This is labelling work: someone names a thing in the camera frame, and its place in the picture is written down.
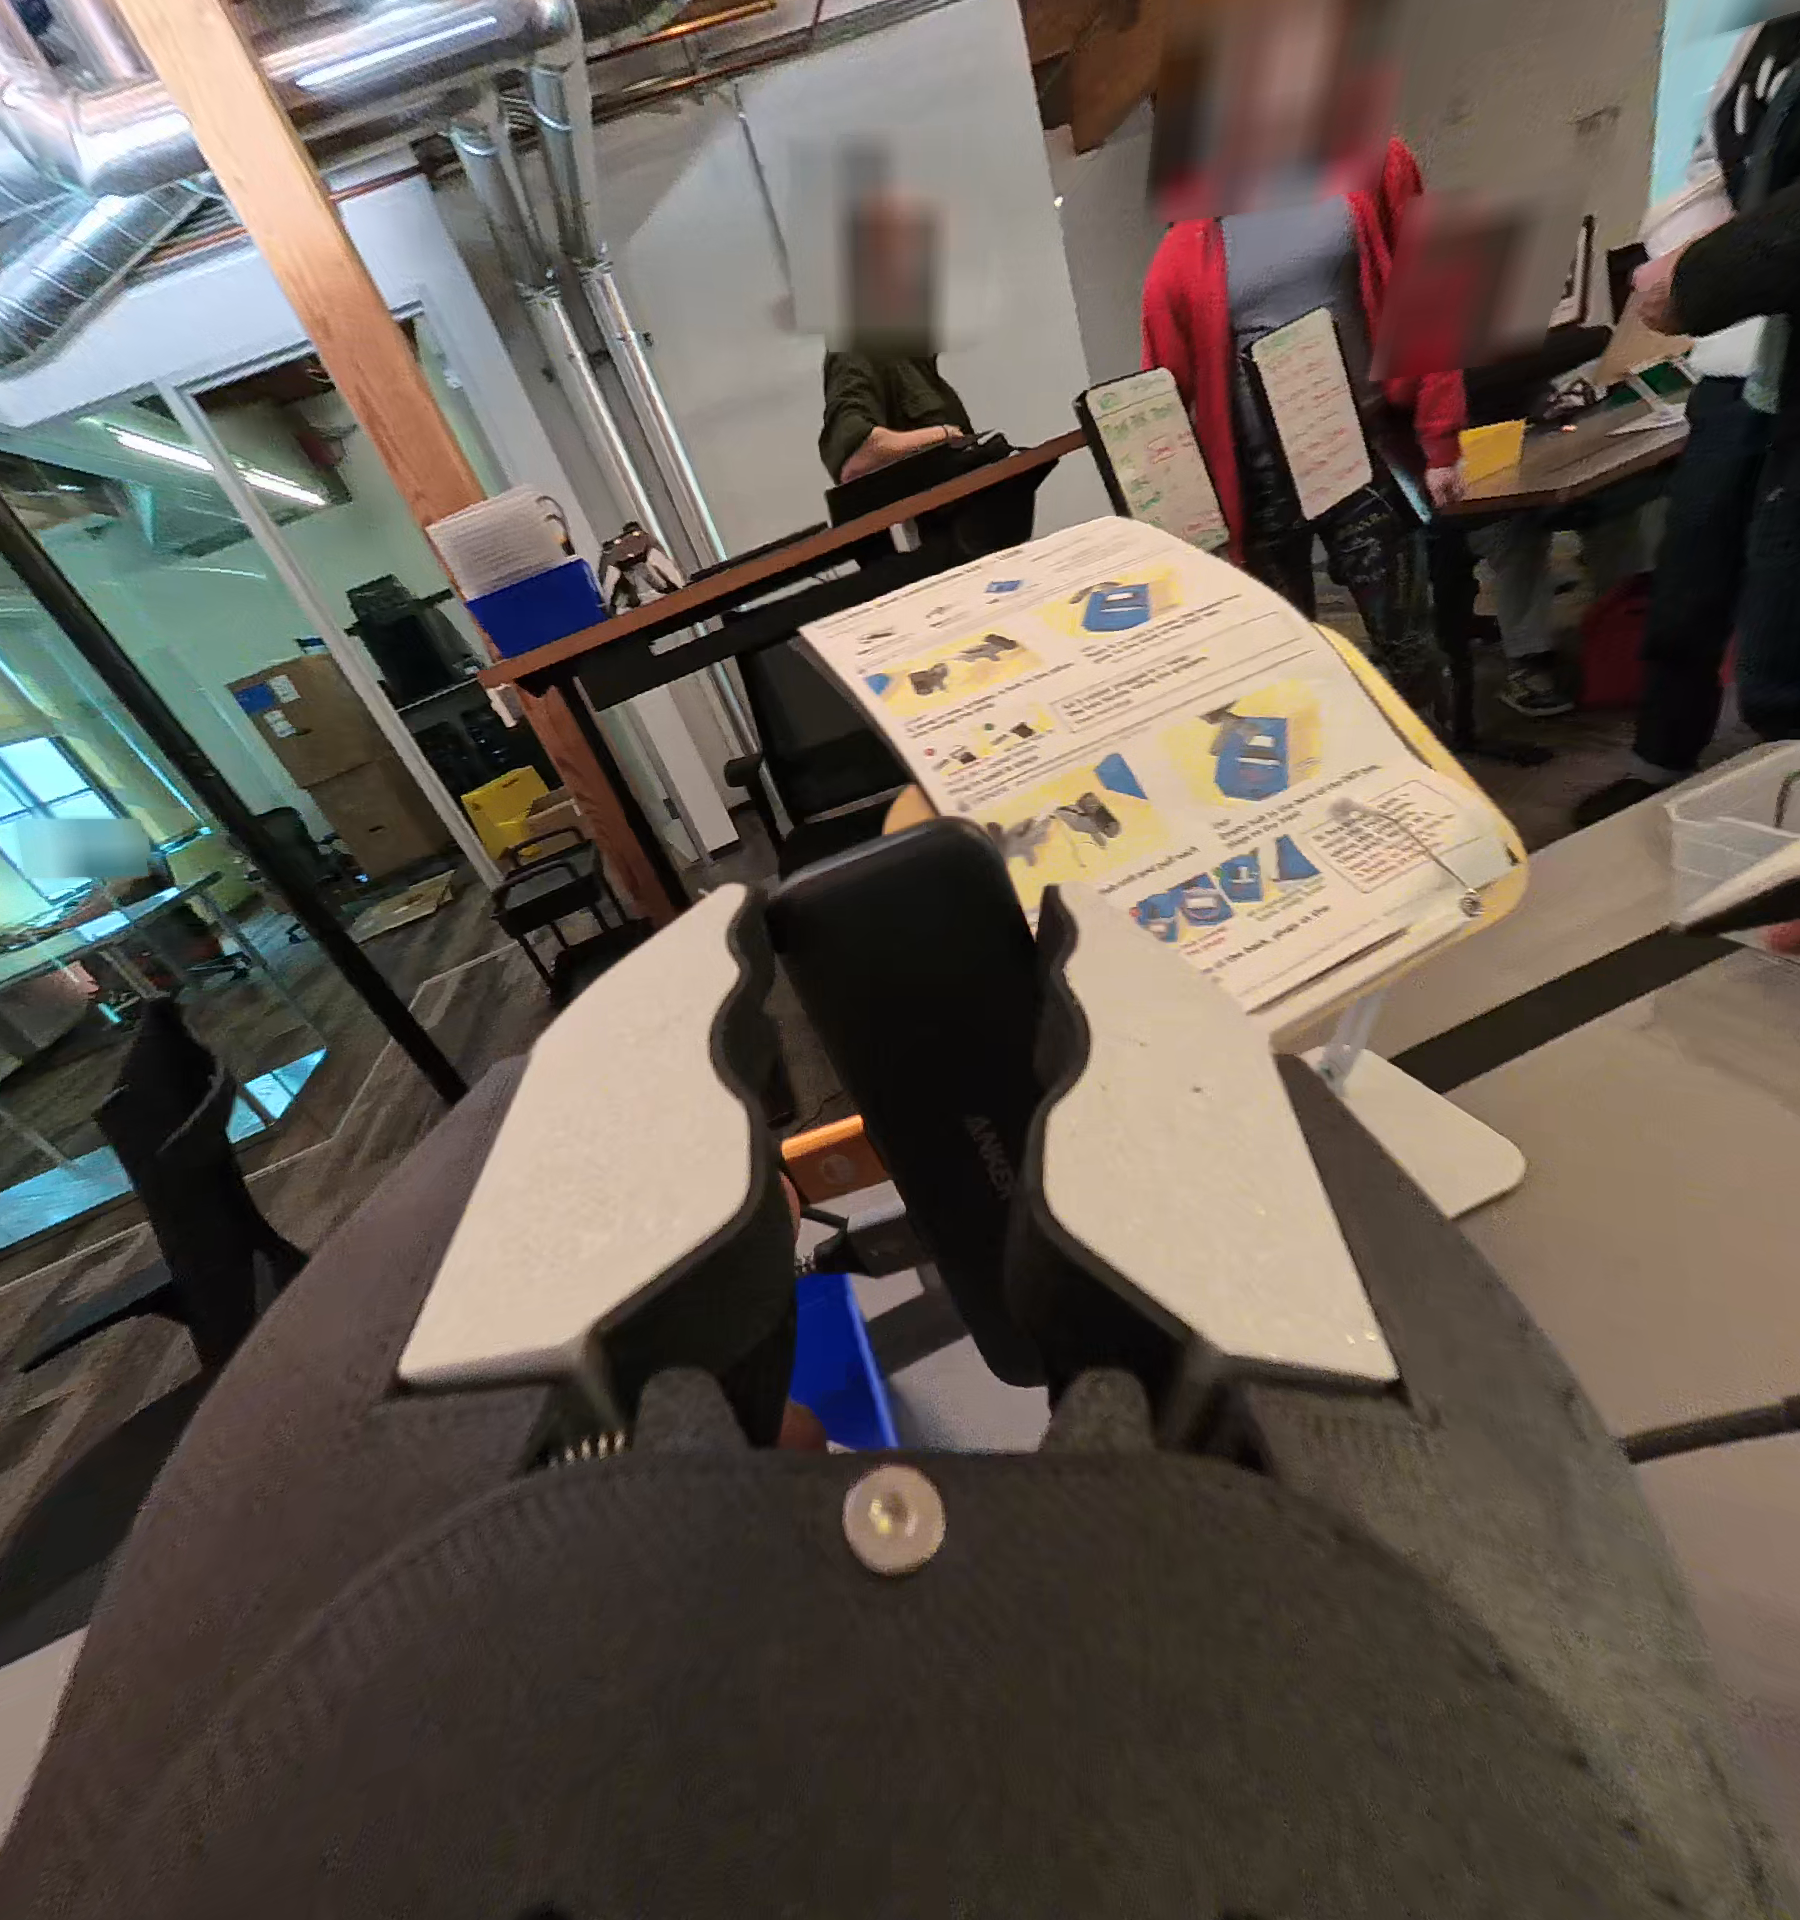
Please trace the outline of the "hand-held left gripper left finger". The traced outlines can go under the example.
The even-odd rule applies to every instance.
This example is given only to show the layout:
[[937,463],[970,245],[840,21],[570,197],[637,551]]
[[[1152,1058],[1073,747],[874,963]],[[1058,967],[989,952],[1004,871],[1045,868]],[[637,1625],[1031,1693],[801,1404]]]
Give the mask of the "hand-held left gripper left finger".
[[398,1358],[414,1395],[545,1388],[584,1436],[696,1372],[778,1444],[795,1208],[767,1115],[767,896],[727,884],[539,1038]]

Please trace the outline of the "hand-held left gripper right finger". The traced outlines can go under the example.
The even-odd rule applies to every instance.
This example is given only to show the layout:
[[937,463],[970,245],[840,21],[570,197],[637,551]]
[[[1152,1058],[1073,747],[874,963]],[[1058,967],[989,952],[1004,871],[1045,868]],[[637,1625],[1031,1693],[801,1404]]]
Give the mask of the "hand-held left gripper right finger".
[[1262,1028],[1092,887],[1036,926],[1008,1308],[1052,1397],[1142,1388],[1188,1442],[1246,1386],[1390,1398],[1398,1365]]

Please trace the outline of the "blue plastic bin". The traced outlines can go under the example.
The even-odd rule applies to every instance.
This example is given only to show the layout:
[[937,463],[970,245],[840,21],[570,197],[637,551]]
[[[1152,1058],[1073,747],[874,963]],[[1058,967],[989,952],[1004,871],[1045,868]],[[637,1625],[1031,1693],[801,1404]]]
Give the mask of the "blue plastic bin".
[[567,560],[465,600],[496,658],[518,658],[609,620],[591,563]]
[[887,1378],[872,1355],[854,1285],[844,1274],[798,1279],[792,1404],[804,1406],[835,1452],[895,1452],[902,1442]]

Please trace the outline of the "slim black usb hub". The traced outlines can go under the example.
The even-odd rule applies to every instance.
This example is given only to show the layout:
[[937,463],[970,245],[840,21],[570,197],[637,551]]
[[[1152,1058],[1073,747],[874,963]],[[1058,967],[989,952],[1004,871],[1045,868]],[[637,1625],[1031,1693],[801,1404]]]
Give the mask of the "slim black usb hub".
[[933,818],[784,879],[767,934],[978,1355],[1044,1385],[1004,1282],[1036,1104],[1033,934],[1004,859]]

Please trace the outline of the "clear plastic bin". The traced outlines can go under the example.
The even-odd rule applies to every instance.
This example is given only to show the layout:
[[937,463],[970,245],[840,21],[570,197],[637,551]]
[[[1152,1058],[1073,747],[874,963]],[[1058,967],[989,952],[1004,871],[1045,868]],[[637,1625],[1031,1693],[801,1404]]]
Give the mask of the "clear plastic bin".
[[1759,747],[1667,802],[1673,916],[1800,839],[1800,740]]

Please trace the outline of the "black office chair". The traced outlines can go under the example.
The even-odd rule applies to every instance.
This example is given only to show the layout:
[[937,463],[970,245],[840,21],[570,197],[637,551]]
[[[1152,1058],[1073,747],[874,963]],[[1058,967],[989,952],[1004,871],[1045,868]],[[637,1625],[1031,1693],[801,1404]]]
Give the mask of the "black office chair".
[[157,1242],[166,1280],[155,1310],[187,1332],[209,1378],[310,1261],[245,1185],[228,1134],[237,1101],[237,1080],[177,999],[155,996],[96,1114]]

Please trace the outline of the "dark wooden table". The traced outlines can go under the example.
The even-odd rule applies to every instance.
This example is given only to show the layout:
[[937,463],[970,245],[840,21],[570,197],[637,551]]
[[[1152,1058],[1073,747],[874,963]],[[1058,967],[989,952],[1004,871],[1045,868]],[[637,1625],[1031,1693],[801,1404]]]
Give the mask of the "dark wooden table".
[[1687,441],[1687,401],[1634,384],[1632,398],[1573,420],[1523,427],[1512,463],[1469,479],[1425,535],[1431,629],[1447,671],[1440,729],[1462,757],[1535,765],[1546,751],[1488,732],[1491,695],[1526,721],[1579,701],[1579,644],[1565,635],[1557,546],[1575,544],[1583,596],[1629,591],[1649,572],[1650,508]]

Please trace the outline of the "printed instruction sheet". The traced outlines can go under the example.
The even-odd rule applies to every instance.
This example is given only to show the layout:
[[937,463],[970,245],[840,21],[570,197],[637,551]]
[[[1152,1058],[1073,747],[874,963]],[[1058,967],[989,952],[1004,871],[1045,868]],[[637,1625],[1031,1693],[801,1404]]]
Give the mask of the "printed instruction sheet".
[[1356,642],[1104,516],[808,622],[798,652],[1029,918],[1076,884],[1292,1031],[1512,914],[1528,856]]

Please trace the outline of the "cardboard box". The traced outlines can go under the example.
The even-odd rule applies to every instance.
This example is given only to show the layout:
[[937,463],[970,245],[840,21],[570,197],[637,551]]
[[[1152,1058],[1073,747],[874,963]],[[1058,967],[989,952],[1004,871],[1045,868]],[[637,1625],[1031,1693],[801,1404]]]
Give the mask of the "cardboard box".
[[363,876],[455,855],[451,830],[332,656],[301,652],[227,689]]

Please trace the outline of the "brown standing desk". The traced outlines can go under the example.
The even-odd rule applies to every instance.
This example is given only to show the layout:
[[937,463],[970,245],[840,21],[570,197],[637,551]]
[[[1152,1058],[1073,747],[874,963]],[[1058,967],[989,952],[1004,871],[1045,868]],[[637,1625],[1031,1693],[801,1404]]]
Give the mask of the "brown standing desk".
[[491,695],[518,695],[530,732],[582,806],[584,830],[605,855],[620,894],[637,918],[669,924],[689,907],[688,889],[607,747],[603,715],[947,569],[949,561],[936,560],[925,544],[902,548],[887,540],[866,563],[859,563],[859,551],[973,499],[1031,505],[1045,473],[1082,448],[1085,433],[1073,428],[837,527],[778,544],[635,610],[496,661],[481,669],[478,679]]

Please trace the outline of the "white paper stack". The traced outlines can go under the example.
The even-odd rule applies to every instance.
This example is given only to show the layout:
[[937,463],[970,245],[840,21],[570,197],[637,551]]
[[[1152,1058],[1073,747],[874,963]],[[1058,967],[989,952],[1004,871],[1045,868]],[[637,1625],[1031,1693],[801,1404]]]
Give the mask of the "white paper stack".
[[437,517],[424,526],[424,535],[465,603],[574,560],[560,500],[534,486],[518,486]]

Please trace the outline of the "small whiteboard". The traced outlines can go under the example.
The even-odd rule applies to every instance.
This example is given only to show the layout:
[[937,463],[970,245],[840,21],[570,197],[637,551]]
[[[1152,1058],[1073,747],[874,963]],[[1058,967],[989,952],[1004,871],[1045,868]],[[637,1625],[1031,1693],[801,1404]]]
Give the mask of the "small whiteboard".
[[1269,330],[1249,360],[1265,399],[1274,441],[1306,524],[1319,522],[1371,479],[1371,453],[1336,321],[1329,307]]
[[1132,372],[1085,388],[1075,415],[1118,516],[1211,556],[1231,529],[1176,382],[1169,370]]

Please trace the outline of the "white partition board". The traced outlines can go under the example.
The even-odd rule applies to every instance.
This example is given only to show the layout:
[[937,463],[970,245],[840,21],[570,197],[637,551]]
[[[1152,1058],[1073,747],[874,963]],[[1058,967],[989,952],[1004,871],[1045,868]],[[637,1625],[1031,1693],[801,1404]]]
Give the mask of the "white partition board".
[[939,364],[978,428],[1045,441],[1085,380],[1017,7],[872,15],[596,132],[613,274],[733,553],[826,516],[821,355],[847,149],[879,152],[936,218]]

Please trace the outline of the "wooden post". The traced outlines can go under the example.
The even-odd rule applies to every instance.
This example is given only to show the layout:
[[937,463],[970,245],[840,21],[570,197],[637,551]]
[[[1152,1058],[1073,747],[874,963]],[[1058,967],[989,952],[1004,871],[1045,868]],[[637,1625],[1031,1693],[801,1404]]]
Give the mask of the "wooden post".
[[[484,500],[476,468],[233,15],[218,2],[124,2],[121,12],[408,514],[431,532],[437,519]],[[657,926],[682,916],[683,882],[588,709],[560,689],[519,701],[628,900]]]

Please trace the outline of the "silver duct pipes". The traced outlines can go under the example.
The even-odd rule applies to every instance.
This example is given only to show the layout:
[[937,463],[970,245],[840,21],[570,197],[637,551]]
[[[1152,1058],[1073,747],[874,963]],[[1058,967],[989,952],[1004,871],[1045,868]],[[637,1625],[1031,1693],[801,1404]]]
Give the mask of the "silver duct pipes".
[[[584,5],[278,5],[259,69],[316,160],[350,162],[574,54]],[[0,379],[63,347],[224,192],[119,5],[0,5]]]

